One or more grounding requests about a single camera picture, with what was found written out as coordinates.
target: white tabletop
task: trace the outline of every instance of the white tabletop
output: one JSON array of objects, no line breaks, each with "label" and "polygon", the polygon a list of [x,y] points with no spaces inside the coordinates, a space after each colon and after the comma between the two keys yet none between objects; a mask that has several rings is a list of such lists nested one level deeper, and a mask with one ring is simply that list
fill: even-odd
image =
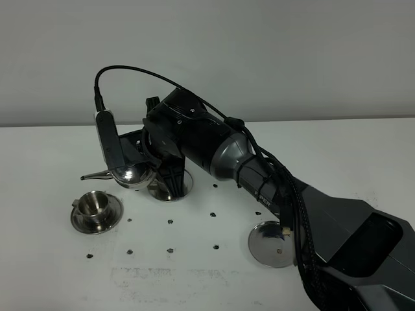
[{"label": "white tabletop", "polygon": [[[248,127],[296,177],[415,225],[415,119]],[[0,128],[0,144],[1,310],[316,310],[294,266],[267,268],[250,255],[250,230],[274,217],[234,181],[188,161],[192,192],[160,203],[112,180],[79,180],[105,169],[93,126]],[[69,219],[72,201],[91,190],[124,203],[117,227],[96,236]]]}]

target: black cable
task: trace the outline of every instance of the black cable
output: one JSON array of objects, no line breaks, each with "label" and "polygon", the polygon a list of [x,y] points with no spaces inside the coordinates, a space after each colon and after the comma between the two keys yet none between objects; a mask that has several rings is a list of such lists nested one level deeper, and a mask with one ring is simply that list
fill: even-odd
[{"label": "black cable", "polygon": [[[178,89],[184,90],[195,96],[198,100],[200,100],[203,104],[205,104],[207,107],[211,108],[214,112],[216,112],[218,115],[220,115],[223,119],[226,119],[225,114],[220,112],[216,107],[211,105],[206,100],[202,99],[201,97],[197,96],[190,90],[186,89],[185,87],[181,86],[180,84],[165,78],[164,76],[161,76],[157,73],[153,73],[152,71],[148,71],[146,69],[138,68],[138,67],[132,67],[132,66],[125,66],[125,65],[113,65],[108,66],[105,68],[102,68],[95,77],[95,84],[94,84],[94,91],[95,91],[95,107],[97,111],[102,111],[105,109],[104,102],[101,96],[101,92],[99,89],[99,78],[103,73],[106,71],[112,70],[112,69],[128,69],[133,71],[138,71],[140,73],[145,73],[150,76],[155,76],[156,78],[159,78],[163,81],[166,81],[167,83],[170,83],[171,85],[177,87]],[[325,297],[322,289],[322,284],[320,280],[320,270],[317,267],[316,264],[316,254],[314,250],[314,244],[313,244],[313,236],[311,234],[311,227],[308,219],[307,209],[305,208],[302,195],[299,193],[296,182],[294,180],[294,177],[292,174],[288,171],[287,168],[285,168],[281,162],[277,160],[277,158],[272,155],[270,152],[266,151],[264,148],[261,148],[256,143],[254,136],[251,134],[251,132],[246,128],[245,126],[242,129],[242,132],[245,133],[247,136],[250,144],[252,145],[252,148],[254,149],[255,154],[258,156],[261,166],[265,170],[265,172],[271,176],[271,178],[276,182],[279,183],[279,181],[274,176],[274,169],[272,168],[272,165],[268,163],[268,161],[264,158],[263,154],[265,154],[270,159],[271,163],[274,164],[275,169],[282,168],[285,179],[287,180],[290,189],[293,193],[293,203],[294,206],[293,212],[294,212],[294,247],[296,252],[296,259],[298,264],[298,271],[300,272],[300,276],[303,281],[304,289],[307,293],[307,295],[310,297],[311,301],[321,310],[325,311],[327,310],[326,303],[325,303]],[[312,273],[312,279],[309,280],[309,276],[307,275],[305,262],[302,258],[302,243],[301,243],[301,224],[303,224],[305,229],[305,239],[307,242],[307,245],[309,247],[310,252],[310,258],[311,258],[311,273]]]},{"label": "black cable", "polygon": [[[222,112],[220,112],[215,106],[213,106],[212,104],[210,104],[209,102],[207,102],[206,100],[200,98],[199,96],[197,96],[196,94],[194,94],[193,92],[191,92],[190,90],[186,89],[185,87],[181,86],[180,84],[164,77],[161,76],[157,73],[153,73],[152,71],[148,71],[146,69],[142,69],[142,68],[138,68],[138,67],[132,67],[132,66],[124,66],[124,65],[113,65],[113,66],[108,66],[105,68],[102,68],[97,75],[95,76],[95,84],[94,84],[94,90],[95,90],[95,97],[101,97],[101,92],[99,90],[99,78],[101,77],[101,75],[108,71],[108,70],[112,70],[112,69],[128,69],[128,70],[133,70],[133,71],[138,71],[140,73],[145,73],[147,75],[150,76],[155,76],[156,78],[159,78],[163,81],[166,81],[167,83],[170,83],[172,86],[177,87],[178,89],[182,89],[184,91],[189,92],[190,94],[192,94],[193,96],[195,96],[196,98],[198,98],[201,102],[203,102],[207,107],[209,107],[210,109],[212,109],[214,112],[216,112],[218,115],[220,115],[223,119],[226,118],[225,114],[223,114]],[[102,102],[102,105],[98,104],[97,105],[97,100],[95,100],[95,105],[97,107],[97,111],[102,111],[103,109],[105,109],[104,104]]]}]

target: espresso cup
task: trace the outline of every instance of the espresso cup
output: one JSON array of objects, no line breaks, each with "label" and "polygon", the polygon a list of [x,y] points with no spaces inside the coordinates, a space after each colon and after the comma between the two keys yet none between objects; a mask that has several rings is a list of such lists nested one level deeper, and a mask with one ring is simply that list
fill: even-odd
[{"label": "espresso cup", "polygon": [[85,222],[100,224],[110,214],[110,198],[103,191],[85,193],[72,203]]}]

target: white wall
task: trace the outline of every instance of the white wall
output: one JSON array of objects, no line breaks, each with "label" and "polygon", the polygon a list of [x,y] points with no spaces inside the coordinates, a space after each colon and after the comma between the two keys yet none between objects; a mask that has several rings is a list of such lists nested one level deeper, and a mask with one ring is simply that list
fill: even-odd
[{"label": "white wall", "polygon": [[[415,114],[414,0],[1,0],[0,125],[92,121],[141,66],[247,121]],[[119,122],[171,87],[103,76]]]}]

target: metal saucer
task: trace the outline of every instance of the metal saucer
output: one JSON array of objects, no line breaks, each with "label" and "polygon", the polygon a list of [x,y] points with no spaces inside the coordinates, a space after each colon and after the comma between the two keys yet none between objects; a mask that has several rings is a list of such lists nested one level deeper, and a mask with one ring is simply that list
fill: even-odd
[{"label": "metal saucer", "polygon": [[282,234],[278,222],[256,225],[249,234],[248,247],[252,256],[265,266],[282,268],[293,262],[291,237]]},{"label": "metal saucer", "polygon": [[188,171],[185,170],[184,178],[184,196],[180,198],[172,198],[170,192],[167,190],[164,183],[155,179],[149,186],[147,186],[148,192],[152,195],[153,198],[163,201],[163,202],[176,202],[186,197],[193,187],[193,178]]},{"label": "metal saucer", "polygon": [[77,231],[87,235],[97,235],[110,230],[118,224],[124,213],[123,204],[115,196],[108,193],[106,195],[109,199],[110,213],[108,214],[108,217],[99,224],[86,222],[79,210],[74,207],[71,213],[71,223]]}]

